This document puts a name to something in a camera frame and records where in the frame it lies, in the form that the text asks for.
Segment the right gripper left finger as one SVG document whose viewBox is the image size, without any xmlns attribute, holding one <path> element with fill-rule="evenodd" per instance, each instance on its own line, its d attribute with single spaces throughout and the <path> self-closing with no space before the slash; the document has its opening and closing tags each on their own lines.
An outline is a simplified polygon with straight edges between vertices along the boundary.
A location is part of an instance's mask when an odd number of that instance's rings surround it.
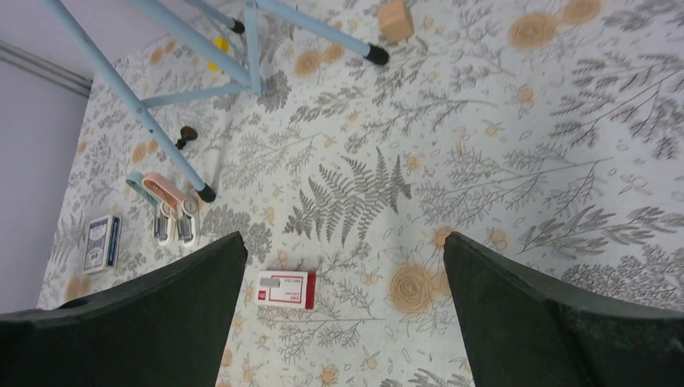
<svg viewBox="0 0 684 387">
<path fill-rule="evenodd" d="M 214 385 L 247 258 L 233 232 L 56 309 L 3 314 L 2 385 Z"/>
</svg>

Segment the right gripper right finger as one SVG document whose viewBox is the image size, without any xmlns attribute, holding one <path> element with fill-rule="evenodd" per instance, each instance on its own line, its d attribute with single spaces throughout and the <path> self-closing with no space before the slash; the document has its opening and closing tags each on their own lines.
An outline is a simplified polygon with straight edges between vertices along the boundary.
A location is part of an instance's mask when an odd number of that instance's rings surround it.
<svg viewBox="0 0 684 387">
<path fill-rule="evenodd" d="M 454 232 L 444 268 L 478 386 L 680 386 L 683 315 L 566 284 Z"/>
</svg>

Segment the pink stapler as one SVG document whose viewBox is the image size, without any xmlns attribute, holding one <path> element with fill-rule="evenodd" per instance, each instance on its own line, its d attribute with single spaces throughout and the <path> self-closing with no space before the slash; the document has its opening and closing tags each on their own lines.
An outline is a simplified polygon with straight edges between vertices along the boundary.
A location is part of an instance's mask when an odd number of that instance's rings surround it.
<svg viewBox="0 0 684 387">
<path fill-rule="evenodd" d="M 157 200 L 153 233 L 158 244 L 195 245 L 201 237 L 198 203 L 159 173 L 146 173 L 142 183 Z"/>
</svg>

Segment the blue stapler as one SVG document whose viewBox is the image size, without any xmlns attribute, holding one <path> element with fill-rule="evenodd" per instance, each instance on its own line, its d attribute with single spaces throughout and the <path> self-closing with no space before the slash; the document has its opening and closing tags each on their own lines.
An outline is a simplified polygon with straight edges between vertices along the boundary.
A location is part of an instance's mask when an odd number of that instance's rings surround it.
<svg viewBox="0 0 684 387">
<path fill-rule="evenodd" d="M 171 208 L 162 197 L 152 191 L 151 181 L 139 171 L 130 172 L 127 185 L 138 193 L 151 207 L 153 237 L 160 246 L 167 246 L 175 240 L 176 220 Z"/>
</svg>

